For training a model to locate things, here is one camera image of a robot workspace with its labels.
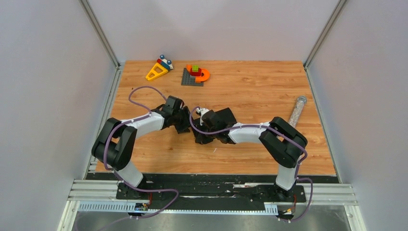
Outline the black zip tool case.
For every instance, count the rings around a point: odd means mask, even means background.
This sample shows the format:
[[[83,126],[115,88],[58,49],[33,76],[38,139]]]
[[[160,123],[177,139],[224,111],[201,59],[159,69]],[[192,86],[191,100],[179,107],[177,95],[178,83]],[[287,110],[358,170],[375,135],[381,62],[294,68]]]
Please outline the black zip tool case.
[[[200,125],[200,118],[193,119],[193,124],[195,127]],[[207,128],[212,127],[222,127],[222,128],[231,128],[237,123],[233,112],[229,107],[224,108],[219,111],[209,110],[203,116],[203,125]],[[229,144],[235,144],[235,142],[229,137]]]

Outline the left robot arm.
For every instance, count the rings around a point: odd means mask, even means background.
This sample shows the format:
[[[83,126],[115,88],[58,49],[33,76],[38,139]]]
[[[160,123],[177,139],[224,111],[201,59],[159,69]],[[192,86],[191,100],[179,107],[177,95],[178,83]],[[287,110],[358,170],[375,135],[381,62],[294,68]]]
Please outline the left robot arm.
[[[109,118],[91,150],[92,156],[111,167],[129,185],[129,193],[136,199],[147,194],[143,174],[131,162],[136,139],[151,132],[174,127],[178,134],[189,132],[190,110],[180,98],[169,96],[166,102],[147,114],[128,119]]]

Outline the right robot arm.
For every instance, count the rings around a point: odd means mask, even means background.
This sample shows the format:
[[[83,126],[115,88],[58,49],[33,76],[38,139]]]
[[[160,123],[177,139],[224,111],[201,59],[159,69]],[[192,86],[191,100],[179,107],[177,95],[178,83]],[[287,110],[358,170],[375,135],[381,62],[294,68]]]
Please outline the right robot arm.
[[[189,118],[195,141],[208,144],[217,139],[224,144],[261,144],[278,164],[275,195],[287,201],[294,194],[293,186],[299,165],[306,158],[307,139],[281,117],[258,124],[239,123],[230,108],[219,111],[195,108],[199,116]]]

